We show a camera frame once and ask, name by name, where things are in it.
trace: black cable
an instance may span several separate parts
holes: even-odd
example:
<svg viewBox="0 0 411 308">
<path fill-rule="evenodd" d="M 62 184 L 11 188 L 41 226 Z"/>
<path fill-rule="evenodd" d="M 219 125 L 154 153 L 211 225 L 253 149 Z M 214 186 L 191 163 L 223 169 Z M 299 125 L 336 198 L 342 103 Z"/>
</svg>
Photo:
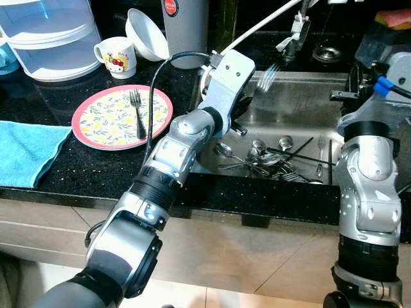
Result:
<svg viewBox="0 0 411 308">
<path fill-rule="evenodd" d="M 391 88 L 391 91 L 392 91 L 392 92 L 395 92 L 395 93 L 397 93 L 397 94 L 399 94 L 399 95 L 401 95 L 401 96 L 404 96 L 405 98 L 411 99 L 411 92 L 410 92 L 410 91 L 407 91 L 407 90 L 405 90 L 405 89 L 403 89 L 403 88 L 401 88 L 401 87 L 398 87 L 397 85 L 393 86 L 393 87 Z"/>
<path fill-rule="evenodd" d="M 86 248 L 88 248 L 90 246 L 91 243 L 91 234 L 96 231 L 96 229 L 99 229 L 99 227 L 101 227 L 104 224 L 105 220 L 100 221 L 99 223 L 95 224 L 94 226 L 92 226 L 90 228 L 90 230 L 88 231 L 88 233 L 85 235 L 84 238 L 84 246 Z"/>
<path fill-rule="evenodd" d="M 411 187 L 411 182 L 405 184 L 405 186 L 398 191 L 397 195 L 399 196 L 403 192 L 407 191 L 410 187 Z"/>
<path fill-rule="evenodd" d="M 156 70 L 154 73 L 151 85 L 150 85 L 150 94 L 148 97 L 148 131 L 147 131 L 147 145 L 146 145 L 146 151 L 144 153 L 144 159 L 143 163 L 141 164 L 140 171 L 142 170 L 144 164 L 146 163 L 148 157 L 150 156 L 152 152 L 152 140 L 153 140 L 153 96 L 154 96 L 154 84 L 155 80 L 157 78 L 157 75 L 160 73 L 160 71 L 171 61 L 174 61 L 178 58 L 182 58 L 183 56 L 204 56 L 204 57 L 209 57 L 206 53 L 200 53 L 198 51 L 187 51 L 184 53 L 176 53 L 175 55 L 169 57 L 169 59 L 165 60 L 159 68 Z"/>
</svg>

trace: stainless steel sink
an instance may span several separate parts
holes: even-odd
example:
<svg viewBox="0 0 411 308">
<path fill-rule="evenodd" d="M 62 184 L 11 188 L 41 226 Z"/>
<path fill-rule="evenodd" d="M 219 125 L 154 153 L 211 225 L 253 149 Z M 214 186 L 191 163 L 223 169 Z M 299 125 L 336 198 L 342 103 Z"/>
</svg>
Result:
<svg viewBox="0 0 411 308">
<path fill-rule="evenodd" d="M 257 81 L 263 73 L 258 71 L 252 77 L 245 89 L 248 96 L 254 95 Z M 290 135 L 294 139 L 294 147 L 289 150 L 290 152 L 313 137 L 314 139 L 299 153 L 312 158 L 319 157 L 317 143 L 319 136 L 324 135 L 326 147 L 322 159 L 329 160 L 329 140 L 332 140 L 332 162 L 337 162 L 344 143 L 342 136 L 335 130 L 340 118 L 340 103 L 329 101 L 329 94 L 332 90 L 343 90 L 346 80 L 347 74 L 279 72 L 270 90 L 265 94 L 257 92 L 249 109 L 237 119 L 248 133 L 240 137 L 231 130 L 223 138 L 213 139 L 199 155 L 201 167 L 195 168 L 196 171 L 260 178 L 261 176 L 251 172 L 247 166 L 218 169 L 219 164 L 237 161 L 217 154 L 214 150 L 215 144 L 224 142 L 232 148 L 235 155 L 245 158 L 254 139 L 261 139 L 267 146 L 280 149 L 278 142 L 284 135 Z M 291 163 L 296 171 L 306 178 L 320 180 L 324 184 L 331 183 L 327 164 L 323 165 L 323 175 L 318 178 L 315 174 L 316 162 L 294 157 Z M 336 185 L 334 174 L 333 172 L 332 183 Z"/>
</svg>

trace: tiled floor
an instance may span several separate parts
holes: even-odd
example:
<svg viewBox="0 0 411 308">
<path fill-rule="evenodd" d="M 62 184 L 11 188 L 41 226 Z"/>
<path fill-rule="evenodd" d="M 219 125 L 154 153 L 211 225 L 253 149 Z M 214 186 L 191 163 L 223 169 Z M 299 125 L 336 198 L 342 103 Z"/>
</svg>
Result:
<svg viewBox="0 0 411 308">
<path fill-rule="evenodd" d="M 54 285 L 79 272 L 78 268 L 46 263 L 21 262 L 21 292 L 17 308 L 29 307 Z M 221 289 L 151 279 L 141 296 L 124 300 L 121 308 L 320 308 L 320 304 L 250 295 Z"/>
</svg>

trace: floral plate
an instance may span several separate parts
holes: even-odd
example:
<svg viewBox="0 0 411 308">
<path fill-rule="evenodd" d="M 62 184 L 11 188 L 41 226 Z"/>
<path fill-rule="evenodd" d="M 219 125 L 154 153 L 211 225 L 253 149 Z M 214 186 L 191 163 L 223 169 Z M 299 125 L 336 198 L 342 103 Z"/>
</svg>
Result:
<svg viewBox="0 0 411 308">
<path fill-rule="evenodd" d="M 99 150 L 123 150 L 146 143 L 137 138 L 137 114 L 130 104 L 130 90 L 138 89 L 141 97 L 139 113 L 148 129 L 148 94 L 146 85 L 120 85 L 103 90 L 86 99 L 76 110 L 71 121 L 76 138 Z M 160 90 L 154 90 L 153 137 L 170 123 L 173 105 Z"/>
</svg>

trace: white cable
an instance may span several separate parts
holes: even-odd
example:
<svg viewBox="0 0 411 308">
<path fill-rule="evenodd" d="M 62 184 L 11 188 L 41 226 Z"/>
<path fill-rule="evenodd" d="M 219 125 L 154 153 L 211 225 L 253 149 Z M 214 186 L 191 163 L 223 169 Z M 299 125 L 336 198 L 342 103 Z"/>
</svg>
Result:
<svg viewBox="0 0 411 308">
<path fill-rule="evenodd" d="M 241 43 L 243 40 L 245 40 L 247 37 L 249 37 L 251 34 L 253 34 L 255 31 L 260 29 L 261 27 L 265 26 L 268 24 L 270 21 L 287 11 L 289 8 L 292 6 L 296 5 L 297 3 L 301 2 L 302 0 L 291 0 L 284 4 L 282 7 L 280 7 L 278 10 L 276 10 L 274 13 L 270 14 L 269 16 L 265 17 L 262 21 L 257 23 L 254 27 L 246 31 L 244 34 L 240 35 L 234 42 L 229 44 L 222 52 L 221 55 L 224 56 L 228 50 L 231 50 L 232 48 L 236 47 L 239 43 Z"/>
</svg>

